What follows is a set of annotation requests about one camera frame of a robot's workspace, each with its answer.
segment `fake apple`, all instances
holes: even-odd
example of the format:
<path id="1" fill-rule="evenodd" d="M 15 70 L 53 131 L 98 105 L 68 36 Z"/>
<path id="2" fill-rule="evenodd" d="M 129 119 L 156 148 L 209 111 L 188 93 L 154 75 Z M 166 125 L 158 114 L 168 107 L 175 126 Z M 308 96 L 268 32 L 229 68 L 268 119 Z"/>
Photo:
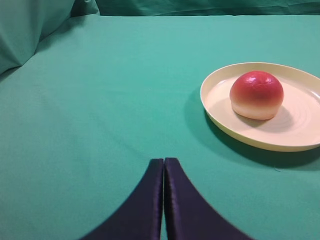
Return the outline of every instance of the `fake apple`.
<path id="1" fill-rule="evenodd" d="M 230 100 L 237 114 L 255 120 L 269 120 L 279 111 L 284 100 L 284 90 L 272 74 L 250 71 L 234 82 Z"/>

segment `plate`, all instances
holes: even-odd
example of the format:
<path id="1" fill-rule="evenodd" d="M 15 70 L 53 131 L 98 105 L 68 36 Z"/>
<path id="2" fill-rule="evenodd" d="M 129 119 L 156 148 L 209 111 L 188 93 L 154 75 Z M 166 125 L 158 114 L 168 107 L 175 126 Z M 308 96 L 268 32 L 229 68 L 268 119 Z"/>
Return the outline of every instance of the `plate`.
<path id="1" fill-rule="evenodd" d="M 236 114 L 229 98 L 235 80 L 250 71 L 265 71 L 282 84 L 284 99 L 270 120 Z M 320 79 L 305 71 L 267 62 L 222 67 L 202 83 L 203 107 L 223 132 L 248 145 L 278 152 L 306 151 L 320 146 Z"/>

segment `red apple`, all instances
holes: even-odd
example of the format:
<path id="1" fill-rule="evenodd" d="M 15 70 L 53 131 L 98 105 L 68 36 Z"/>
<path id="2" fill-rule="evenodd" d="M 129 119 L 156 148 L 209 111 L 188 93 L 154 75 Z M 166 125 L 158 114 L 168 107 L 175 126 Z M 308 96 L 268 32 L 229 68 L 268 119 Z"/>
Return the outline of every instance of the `red apple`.
<path id="1" fill-rule="evenodd" d="M 230 90 L 232 109 L 250 119 L 272 119 L 283 100 L 284 89 L 279 80 L 264 71 L 250 71 L 241 75 Z"/>

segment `green fabric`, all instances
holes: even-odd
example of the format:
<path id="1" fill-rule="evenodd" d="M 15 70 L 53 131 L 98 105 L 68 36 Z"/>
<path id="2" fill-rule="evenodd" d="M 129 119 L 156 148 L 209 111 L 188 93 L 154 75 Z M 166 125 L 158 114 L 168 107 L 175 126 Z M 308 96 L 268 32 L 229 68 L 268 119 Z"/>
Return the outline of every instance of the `green fabric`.
<path id="1" fill-rule="evenodd" d="M 177 157 L 242 231 L 320 239 L 320 149 L 239 143 L 200 101 L 205 77 L 229 64 L 320 76 L 319 25 L 320 16 L 69 19 L 0 82 L 1 238 L 78 239 L 122 204 L 151 158 Z"/>
<path id="2" fill-rule="evenodd" d="M 96 0 L 105 16 L 319 15 L 320 0 Z"/>
<path id="3" fill-rule="evenodd" d="M 99 13 L 95 0 L 1 0 L 0 74 L 23 65 L 67 18 Z"/>

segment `green tablecloth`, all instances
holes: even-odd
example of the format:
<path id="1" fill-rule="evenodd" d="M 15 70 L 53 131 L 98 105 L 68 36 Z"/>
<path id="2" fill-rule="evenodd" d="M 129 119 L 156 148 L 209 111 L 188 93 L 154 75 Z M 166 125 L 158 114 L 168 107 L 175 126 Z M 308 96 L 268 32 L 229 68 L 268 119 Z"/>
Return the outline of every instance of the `green tablecloth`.
<path id="1" fill-rule="evenodd" d="M 0 82 L 0 236 L 74 240 L 177 157 L 205 199 L 259 240 L 320 239 L 320 149 L 225 135 L 200 102 L 225 65 L 320 76 L 320 16 L 71 18 Z"/>

